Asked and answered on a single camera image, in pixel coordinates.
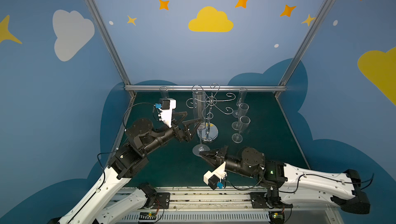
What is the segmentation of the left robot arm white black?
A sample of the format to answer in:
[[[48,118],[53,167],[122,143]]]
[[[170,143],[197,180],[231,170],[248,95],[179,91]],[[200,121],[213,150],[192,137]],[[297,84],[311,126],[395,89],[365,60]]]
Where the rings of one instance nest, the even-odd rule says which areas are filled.
[[[201,118],[186,120],[186,112],[176,112],[178,120],[154,128],[147,118],[136,120],[127,130],[127,141],[111,157],[102,175],[88,193],[63,217],[53,218],[51,224],[115,224],[133,210],[154,205],[157,192],[148,184],[138,188],[115,204],[108,205],[113,196],[149,162],[148,155],[172,139],[191,141],[203,122]]]

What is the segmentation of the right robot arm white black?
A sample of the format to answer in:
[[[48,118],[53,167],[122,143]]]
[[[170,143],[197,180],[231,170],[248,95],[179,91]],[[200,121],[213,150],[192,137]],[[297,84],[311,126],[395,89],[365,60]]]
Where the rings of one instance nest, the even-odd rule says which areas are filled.
[[[299,168],[268,160],[252,147],[244,148],[239,157],[229,155],[227,146],[202,151],[200,156],[214,168],[204,175],[210,188],[222,188],[229,172],[255,178],[258,186],[267,189],[264,199],[271,208],[289,208],[305,202],[338,206],[351,214],[369,214],[371,209],[360,175],[352,169],[327,173]]]

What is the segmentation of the clear wine glass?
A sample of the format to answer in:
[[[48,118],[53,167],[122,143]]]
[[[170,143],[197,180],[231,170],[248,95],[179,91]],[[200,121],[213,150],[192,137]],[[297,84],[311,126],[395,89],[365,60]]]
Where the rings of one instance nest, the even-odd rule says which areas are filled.
[[[232,128],[238,131],[237,133],[232,135],[232,141],[234,143],[239,144],[243,141],[243,137],[241,134],[245,132],[250,123],[251,119],[247,116],[241,116],[237,122],[232,123]]]
[[[241,102],[238,106],[238,109],[232,113],[232,116],[237,118],[236,122],[232,123],[232,128],[234,130],[238,130],[238,122],[242,116],[245,116],[249,110],[249,105],[247,103]]]

